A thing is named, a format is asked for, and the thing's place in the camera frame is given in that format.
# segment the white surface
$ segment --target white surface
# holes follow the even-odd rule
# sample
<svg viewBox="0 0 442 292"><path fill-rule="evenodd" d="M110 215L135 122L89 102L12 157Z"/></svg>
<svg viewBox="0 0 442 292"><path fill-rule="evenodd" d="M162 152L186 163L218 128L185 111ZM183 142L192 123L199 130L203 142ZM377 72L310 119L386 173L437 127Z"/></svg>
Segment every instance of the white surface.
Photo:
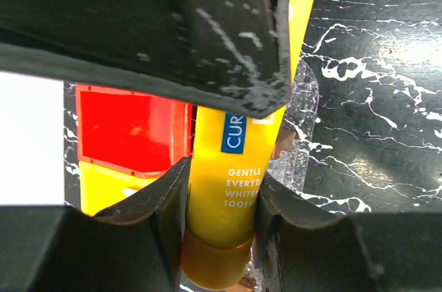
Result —
<svg viewBox="0 0 442 292"><path fill-rule="evenodd" d="M0 204L64 203L63 82L0 71Z"/></svg>

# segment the red plastic bin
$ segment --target red plastic bin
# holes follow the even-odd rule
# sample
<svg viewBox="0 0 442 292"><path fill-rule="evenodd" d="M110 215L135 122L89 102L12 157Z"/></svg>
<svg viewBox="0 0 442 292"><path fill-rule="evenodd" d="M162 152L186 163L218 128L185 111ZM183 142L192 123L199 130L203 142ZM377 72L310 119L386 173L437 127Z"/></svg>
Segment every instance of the red plastic bin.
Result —
<svg viewBox="0 0 442 292"><path fill-rule="evenodd" d="M89 85L77 85L76 102L80 161L158 178L190 155L190 104Z"/></svg>

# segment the yellow tube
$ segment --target yellow tube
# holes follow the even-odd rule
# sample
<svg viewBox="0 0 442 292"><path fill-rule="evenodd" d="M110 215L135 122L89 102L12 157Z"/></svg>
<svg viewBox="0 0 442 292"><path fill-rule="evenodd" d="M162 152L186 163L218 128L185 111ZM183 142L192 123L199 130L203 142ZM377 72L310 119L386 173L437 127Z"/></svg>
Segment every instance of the yellow tube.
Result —
<svg viewBox="0 0 442 292"><path fill-rule="evenodd" d="M289 1L294 78L313 0ZM240 281L249 261L258 190L285 107L256 120L198 108L182 268L196 285L222 290Z"/></svg>

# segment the yellow container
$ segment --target yellow container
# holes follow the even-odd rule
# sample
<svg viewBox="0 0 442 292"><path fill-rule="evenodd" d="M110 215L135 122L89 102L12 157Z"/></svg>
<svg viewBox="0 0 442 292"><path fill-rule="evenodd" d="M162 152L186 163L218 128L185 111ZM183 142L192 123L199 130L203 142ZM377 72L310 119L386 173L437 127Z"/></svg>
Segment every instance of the yellow container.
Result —
<svg viewBox="0 0 442 292"><path fill-rule="evenodd" d="M126 199L156 179L138 178L95 164L80 162L81 211L94 215Z"/></svg>

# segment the scratched black surface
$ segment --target scratched black surface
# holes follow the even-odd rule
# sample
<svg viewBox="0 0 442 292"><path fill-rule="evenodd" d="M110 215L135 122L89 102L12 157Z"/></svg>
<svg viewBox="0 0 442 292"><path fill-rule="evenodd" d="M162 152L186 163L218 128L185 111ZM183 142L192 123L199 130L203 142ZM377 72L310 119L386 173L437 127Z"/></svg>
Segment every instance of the scratched black surface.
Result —
<svg viewBox="0 0 442 292"><path fill-rule="evenodd" d="M328 211L442 210L442 0L315 0L320 103L302 196Z"/></svg>

